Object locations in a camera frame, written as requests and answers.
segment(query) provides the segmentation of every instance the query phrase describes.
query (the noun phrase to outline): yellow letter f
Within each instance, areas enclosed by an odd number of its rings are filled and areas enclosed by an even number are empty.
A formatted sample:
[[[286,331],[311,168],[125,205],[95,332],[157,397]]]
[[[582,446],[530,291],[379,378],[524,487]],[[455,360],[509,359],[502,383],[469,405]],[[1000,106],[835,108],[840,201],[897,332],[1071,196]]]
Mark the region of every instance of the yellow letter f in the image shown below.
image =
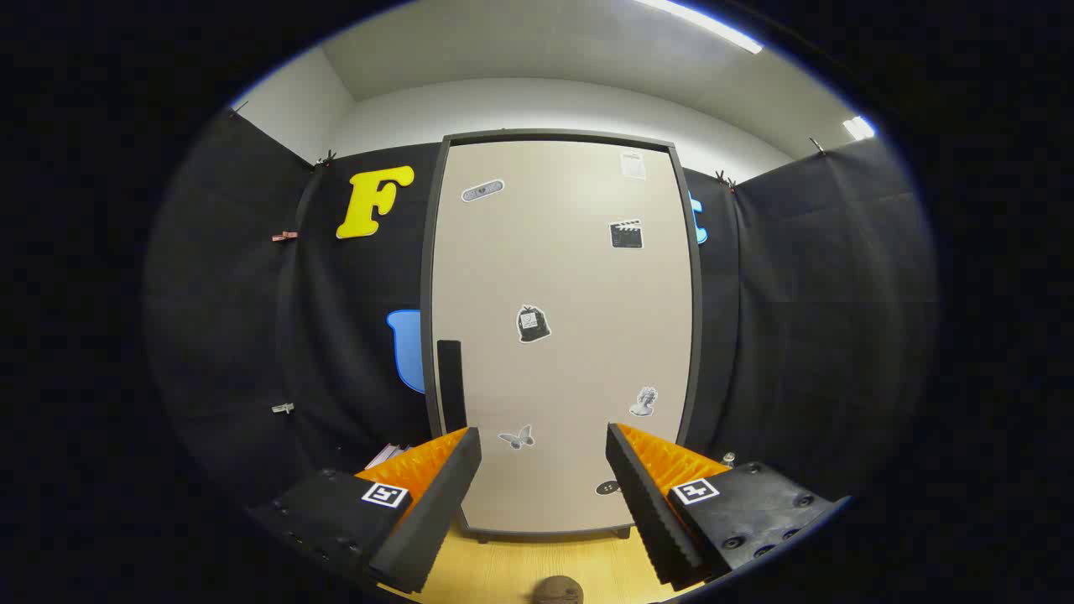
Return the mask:
[[[373,219],[373,206],[376,205],[377,214],[383,216],[395,204],[395,183],[384,181],[395,181],[400,186],[408,187],[413,182],[413,169],[403,166],[354,174],[350,178],[352,189],[347,216],[336,229],[336,239],[361,238],[377,232],[379,225]],[[378,191],[380,183],[384,186]]]

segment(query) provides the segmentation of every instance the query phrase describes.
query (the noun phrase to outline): small brown object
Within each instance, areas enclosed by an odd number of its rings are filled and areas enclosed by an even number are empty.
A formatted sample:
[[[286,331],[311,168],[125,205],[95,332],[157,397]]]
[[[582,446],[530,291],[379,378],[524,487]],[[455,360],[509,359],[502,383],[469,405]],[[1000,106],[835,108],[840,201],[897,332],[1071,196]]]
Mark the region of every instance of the small brown object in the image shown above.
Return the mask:
[[[582,604],[582,586],[570,577],[556,575],[534,589],[534,604]]]

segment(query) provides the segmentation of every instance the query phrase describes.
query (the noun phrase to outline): wooden table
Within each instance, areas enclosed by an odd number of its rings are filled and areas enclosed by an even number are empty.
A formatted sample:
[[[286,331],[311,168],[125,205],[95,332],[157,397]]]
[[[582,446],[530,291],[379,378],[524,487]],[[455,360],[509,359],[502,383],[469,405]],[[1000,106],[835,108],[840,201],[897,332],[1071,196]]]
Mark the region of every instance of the wooden table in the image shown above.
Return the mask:
[[[585,604],[664,602],[702,585],[679,592],[661,585],[634,528],[625,540],[608,532],[555,538],[498,537],[479,544],[464,536],[453,522],[422,592],[404,595],[422,604],[528,604],[537,584],[553,575],[577,580]]]

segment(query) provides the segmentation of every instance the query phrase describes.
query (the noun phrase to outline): ceiling light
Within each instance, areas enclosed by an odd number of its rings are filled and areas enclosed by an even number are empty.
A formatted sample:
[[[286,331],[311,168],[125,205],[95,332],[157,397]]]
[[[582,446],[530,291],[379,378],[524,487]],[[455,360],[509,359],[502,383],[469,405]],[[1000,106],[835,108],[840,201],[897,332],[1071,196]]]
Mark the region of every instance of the ceiling light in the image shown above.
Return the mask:
[[[872,127],[869,126],[869,124],[862,119],[860,115],[844,121],[843,127],[846,128],[846,131],[850,132],[852,136],[854,136],[855,141],[869,139],[876,134]]]
[[[712,33],[715,33],[721,38],[729,40],[730,42],[734,42],[735,44],[745,48],[746,51],[750,51],[754,55],[760,52],[761,48],[760,44],[757,44],[757,42],[755,42],[749,35],[745,35],[740,31],[736,31],[711,17],[707,17],[701,13],[698,13],[697,11],[692,11],[685,6],[680,6],[679,4],[676,4],[673,2],[668,2],[667,0],[635,0],[635,1],[641,2],[642,4],[648,4],[654,9],[659,9],[665,13],[671,13],[672,15],[676,15],[677,17],[682,17],[696,26],[703,27],[705,29],[708,29]]]

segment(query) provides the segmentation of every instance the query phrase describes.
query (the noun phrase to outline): ceiling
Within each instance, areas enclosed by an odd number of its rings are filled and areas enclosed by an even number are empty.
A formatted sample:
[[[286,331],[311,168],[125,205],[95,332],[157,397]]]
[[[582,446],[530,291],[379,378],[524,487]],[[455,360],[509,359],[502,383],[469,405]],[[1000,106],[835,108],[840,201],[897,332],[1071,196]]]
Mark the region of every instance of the ceiling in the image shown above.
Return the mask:
[[[667,99],[796,159],[816,152],[810,136],[829,148],[853,140],[842,123],[854,112],[772,48],[753,55],[634,0],[418,0],[321,46],[355,101],[456,80],[548,77]]]

